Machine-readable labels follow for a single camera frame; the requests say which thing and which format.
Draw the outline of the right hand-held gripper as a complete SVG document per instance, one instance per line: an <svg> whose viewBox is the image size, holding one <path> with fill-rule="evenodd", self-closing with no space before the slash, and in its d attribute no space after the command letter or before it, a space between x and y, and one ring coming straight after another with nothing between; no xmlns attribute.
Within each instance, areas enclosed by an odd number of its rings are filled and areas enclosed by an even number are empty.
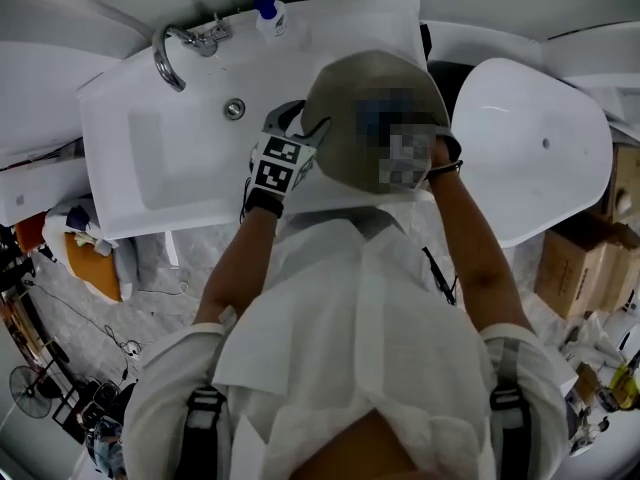
<svg viewBox="0 0 640 480"><path fill-rule="evenodd" d="M439 174L459 170L461 145L447 127L435 124L392 125L387 151L379 159L381 188L420 188ZM448 162L434 164L438 141L446 147Z"/></svg>

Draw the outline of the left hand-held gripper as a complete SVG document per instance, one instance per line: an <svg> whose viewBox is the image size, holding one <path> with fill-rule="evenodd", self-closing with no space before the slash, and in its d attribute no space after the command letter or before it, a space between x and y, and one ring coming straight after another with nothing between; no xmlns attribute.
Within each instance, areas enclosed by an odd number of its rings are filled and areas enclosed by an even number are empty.
<svg viewBox="0 0 640 480"><path fill-rule="evenodd" d="M325 117L304 135L287 139L287 130L302 112L304 100L286 102L268 113L263 132L269 134L251 153L249 188L258 188L281 197L291 193L312 169L316 149L331 127Z"/></svg>

